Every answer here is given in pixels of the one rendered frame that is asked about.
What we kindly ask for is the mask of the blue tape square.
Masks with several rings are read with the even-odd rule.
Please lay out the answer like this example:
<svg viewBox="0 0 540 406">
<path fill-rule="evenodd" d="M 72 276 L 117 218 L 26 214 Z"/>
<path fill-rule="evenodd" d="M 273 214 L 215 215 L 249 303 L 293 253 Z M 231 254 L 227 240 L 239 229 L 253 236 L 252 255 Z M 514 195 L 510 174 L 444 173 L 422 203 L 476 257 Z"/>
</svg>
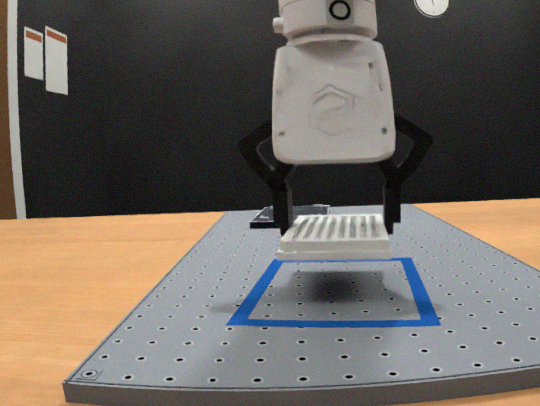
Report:
<svg viewBox="0 0 540 406">
<path fill-rule="evenodd" d="M 418 312 L 419 320 L 369 320 L 369 321 L 307 321 L 307 320 L 259 320 L 247 319 L 263 293 L 269 286 L 283 262 L 358 262 L 358 261 L 401 261 L 409 282 Z M 370 328 L 370 327 L 420 327 L 441 326 L 423 282 L 411 257 L 379 259 L 274 259 L 253 289 L 241 303 L 226 325 L 265 327 L 313 327 L 313 328 Z"/>
</svg>

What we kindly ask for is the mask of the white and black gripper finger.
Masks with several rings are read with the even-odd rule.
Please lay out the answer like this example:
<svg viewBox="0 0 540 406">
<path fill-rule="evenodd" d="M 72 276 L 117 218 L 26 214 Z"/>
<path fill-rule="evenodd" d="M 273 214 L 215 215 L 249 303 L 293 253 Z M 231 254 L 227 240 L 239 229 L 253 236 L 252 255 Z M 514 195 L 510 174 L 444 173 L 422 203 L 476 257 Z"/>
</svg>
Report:
<svg viewBox="0 0 540 406">
<path fill-rule="evenodd" d="M 412 147 L 397 166 L 390 156 L 375 161 L 386 175 L 383 186 L 383 222 L 388 234 L 393 234 L 393 222 L 401 222 L 400 186 L 420 165 L 433 142 L 432 134 L 396 112 L 394 112 L 394 124 L 395 130 L 412 140 Z"/>
<path fill-rule="evenodd" d="M 264 159 L 259 145 L 271 136 L 272 117 L 240 139 L 237 147 L 251 169 L 272 189 L 273 220 L 275 225 L 280 225 L 280 234 L 283 236 L 293 224 L 292 188 L 288 184 L 288 178 L 298 163 L 280 160 L 274 168 Z"/>
</svg>

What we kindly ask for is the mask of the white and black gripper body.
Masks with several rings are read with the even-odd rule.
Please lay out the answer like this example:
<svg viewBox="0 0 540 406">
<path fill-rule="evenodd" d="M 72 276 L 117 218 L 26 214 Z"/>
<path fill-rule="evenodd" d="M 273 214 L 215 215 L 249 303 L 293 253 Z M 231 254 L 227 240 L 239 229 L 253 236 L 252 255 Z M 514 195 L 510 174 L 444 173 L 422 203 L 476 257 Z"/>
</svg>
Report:
<svg viewBox="0 0 540 406">
<path fill-rule="evenodd" d="M 382 44 L 333 32 L 300 36 L 277 48 L 272 143 L 275 156 L 288 163 L 390 156 L 395 124 Z"/>
</svg>

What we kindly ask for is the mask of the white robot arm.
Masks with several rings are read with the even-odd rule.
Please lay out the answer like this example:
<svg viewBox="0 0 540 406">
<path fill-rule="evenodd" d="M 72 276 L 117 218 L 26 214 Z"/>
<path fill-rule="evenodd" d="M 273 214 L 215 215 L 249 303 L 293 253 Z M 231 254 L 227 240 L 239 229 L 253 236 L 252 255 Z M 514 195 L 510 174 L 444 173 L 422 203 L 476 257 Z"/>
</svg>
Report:
<svg viewBox="0 0 540 406">
<path fill-rule="evenodd" d="M 275 32 L 289 40 L 318 33 L 377 35 L 375 0 L 279 0 Z"/>
</svg>

